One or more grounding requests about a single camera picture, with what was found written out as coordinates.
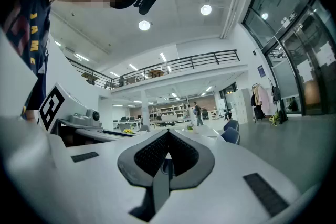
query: blue chair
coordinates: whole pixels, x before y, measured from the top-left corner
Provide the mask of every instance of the blue chair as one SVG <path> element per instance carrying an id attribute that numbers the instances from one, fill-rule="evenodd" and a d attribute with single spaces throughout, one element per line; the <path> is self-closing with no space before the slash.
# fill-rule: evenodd
<path id="1" fill-rule="evenodd" d="M 240 144 L 240 135 L 239 132 L 236 129 L 233 129 L 232 127 L 228 127 L 226 131 L 222 134 L 222 138 L 228 143 L 232 143 L 235 145 Z"/>
<path id="2" fill-rule="evenodd" d="M 226 131 L 229 127 L 239 131 L 239 123 L 236 120 L 229 120 L 228 123 L 224 125 L 224 131 Z"/>

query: wall sign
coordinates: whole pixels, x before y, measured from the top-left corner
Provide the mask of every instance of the wall sign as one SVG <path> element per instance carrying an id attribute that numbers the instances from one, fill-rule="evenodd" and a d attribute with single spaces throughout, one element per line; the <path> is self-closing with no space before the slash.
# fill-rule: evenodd
<path id="1" fill-rule="evenodd" d="M 266 76 L 263 66 L 258 67 L 258 71 L 261 78 Z"/>

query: metal railing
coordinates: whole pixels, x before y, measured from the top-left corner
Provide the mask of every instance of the metal railing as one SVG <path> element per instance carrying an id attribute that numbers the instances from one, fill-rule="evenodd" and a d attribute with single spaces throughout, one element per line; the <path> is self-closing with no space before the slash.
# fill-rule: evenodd
<path id="1" fill-rule="evenodd" d="M 76 61 L 69 58 L 68 60 L 77 69 L 77 71 L 82 74 L 84 73 L 82 76 L 87 78 L 89 83 L 106 89 L 116 89 L 127 84 L 167 76 L 181 71 L 193 70 L 199 67 L 240 61 L 237 55 L 237 50 L 223 50 L 158 63 L 156 65 L 140 68 L 138 71 L 121 75 L 119 78 L 112 79 L 104 74 L 94 71 L 91 68 L 87 68 Z"/>

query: navy blue shirt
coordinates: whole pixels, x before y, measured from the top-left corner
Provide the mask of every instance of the navy blue shirt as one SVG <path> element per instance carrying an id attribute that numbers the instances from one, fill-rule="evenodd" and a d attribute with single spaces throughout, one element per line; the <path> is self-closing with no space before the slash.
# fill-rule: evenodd
<path id="1" fill-rule="evenodd" d="M 1 16 L 9 43 L 37 76 L 24 111 L 38 110 L 46 97 L 49 13 L 49 0 L 8 0 Z"/>

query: gray floor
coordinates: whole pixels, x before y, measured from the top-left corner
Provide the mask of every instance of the gray floor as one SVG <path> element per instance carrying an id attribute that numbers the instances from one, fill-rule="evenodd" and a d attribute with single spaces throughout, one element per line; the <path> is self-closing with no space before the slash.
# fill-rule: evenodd
<path id="1" fill-rule="evenodd" d="M 334 154 L 336 115 L 267 119 L 239 126 L 240 145 L 283 172 L 301 192 L 320 183 Z"/>

